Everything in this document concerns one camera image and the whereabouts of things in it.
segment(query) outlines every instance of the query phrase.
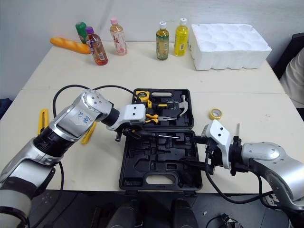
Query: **white wall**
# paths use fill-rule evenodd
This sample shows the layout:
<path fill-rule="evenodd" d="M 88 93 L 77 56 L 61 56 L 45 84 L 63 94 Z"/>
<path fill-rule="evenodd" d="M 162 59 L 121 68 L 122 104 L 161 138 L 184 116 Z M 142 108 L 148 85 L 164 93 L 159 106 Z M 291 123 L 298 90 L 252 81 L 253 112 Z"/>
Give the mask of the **white wall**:
<path fill-rule="evenodd" d="M 49 38 L 78 40 L 75 23 L 93 26 L 111 40 L 109 18 L 117 16 L 128 41 L 154 41 L 160 20 L 171 41 L 180 17 L 189 23 L 248 23 L 273 51 L 273 66 L 292 34 L 304 32 L 303 0 L 1 0 L 0 98 L 14 98 L 51 48 Z"/>

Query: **styrofoam tray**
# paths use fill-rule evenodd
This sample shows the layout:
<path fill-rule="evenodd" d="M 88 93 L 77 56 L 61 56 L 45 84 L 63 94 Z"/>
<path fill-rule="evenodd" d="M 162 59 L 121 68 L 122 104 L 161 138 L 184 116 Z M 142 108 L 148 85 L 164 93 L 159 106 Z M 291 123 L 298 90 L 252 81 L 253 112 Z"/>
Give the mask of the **styrofoam tray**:
<path fill-rule="evenodd" d="M 189 47 L 197 70 L 258 68 L 271 52 L 247 24 L 192 24 Z"/>

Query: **robotic arm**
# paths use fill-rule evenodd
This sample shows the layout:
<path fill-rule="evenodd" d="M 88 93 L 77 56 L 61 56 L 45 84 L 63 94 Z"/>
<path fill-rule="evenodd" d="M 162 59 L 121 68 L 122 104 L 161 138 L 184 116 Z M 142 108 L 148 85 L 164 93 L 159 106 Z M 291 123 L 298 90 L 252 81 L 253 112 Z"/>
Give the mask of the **robotic arm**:
<path fill-rule="evenodd" d="M 20 220 L 26 223 L 32 198 L 45 190 L 55 174 L 54 166 L 94 121 L 117 131 L 118 139 L 122 128 L 144 123 L 144 104 L 119 110 L 113 106 L 97 91 L 86 90 L 19 151 L 0 175 L 1 227 L 17 227 Z"/>
<path fill-rule="evenodd" d="M 241 145 L 238 136 L 234 136 L 233 144 L 230 144 L 230 132 L 217 120 L 206 125 L 202 135 L 193 140 L 206 144 L 212 167 L 217 165 L 230 169 L 233 176 L 237 171 L 251 171 L 263 177 L 294 227 L 303 227 L 304 165 L 289 157 L 281 146 L 272 142 Z"/>

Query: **white table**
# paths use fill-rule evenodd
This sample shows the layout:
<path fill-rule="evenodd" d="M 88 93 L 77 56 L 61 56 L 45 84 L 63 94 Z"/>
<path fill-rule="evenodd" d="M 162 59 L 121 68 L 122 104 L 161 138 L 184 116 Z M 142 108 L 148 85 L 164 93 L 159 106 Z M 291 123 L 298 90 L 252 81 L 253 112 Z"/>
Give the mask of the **white table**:
<path fill-rule="evenodd" d="M 275 142 L 291 157 L 303 162 L 304 123 L 267 62 L 253 70 L 196 71 L 190 52 L 185 57 L 170 55 L 168 60 L 158 61 L 155 43 L 128 43 L 129 53 L 124 57 L 113 54 L 111 42 L 104 42 L 104 46 L 109 57 L 105 66 L 95 65 L 90 55 L 51 48 L 0 121 L 0 170 L 37 135 L 42 108 L 49 109 L 51 119 L 53 96 L 68 84 L 92 88 L 114 84 L 131 90 L 187 88 L 191 92 L 196 134 L 201 134 L 209 123 L 208 111 L 218 107 L 224 112 L 221 123 L 232 134 L 240 123 L 243 142 Z M 81 92 L 80 88 L 64 91 L 57 100 L 57 112 L 71 104 Z M 123 90 L 107 88 L 100 92 L 115 107 L 124 106 L 131 100 L 131 95 Z M 69 149 L 62 160 L 65 190 L 120 190 L 118 180 L 124 137 L 117 143 L 115 135 L 100 123 L 87 145 L 77 142 Z M 203 145 L 199 145 L 199 155 L 203 161 Z M 199 192 L 215 192 L 204 173 L 202 178 L 203 188 Z M 256 177 L 249 173 L 232 177 L 228 170 L 217 167 L 213 180 L 226 193 L 257 193 Z M 60 171 L 57 169 L 48 188 L 58 189 L 59 186 Z M 269 185 L 264 184 L 264 191 L 269 189 Z"/>

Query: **baguette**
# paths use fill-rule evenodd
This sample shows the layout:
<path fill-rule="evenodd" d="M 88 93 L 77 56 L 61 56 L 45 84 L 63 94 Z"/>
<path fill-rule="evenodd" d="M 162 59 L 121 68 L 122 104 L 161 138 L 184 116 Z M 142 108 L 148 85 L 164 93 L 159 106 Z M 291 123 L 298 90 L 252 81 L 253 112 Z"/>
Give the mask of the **baguette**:
<path fill-rule="evenodd" d="M 79 43 L 76 41 L 72 41 L 70 39 L 64 39 L 61 37 L 53 37 L 49 40 L 53 45 L 61 47 L 61 48 L 66 48 L 78 53 L 82 54 L 90 54 L 90 48 L 88 45 Z"/>

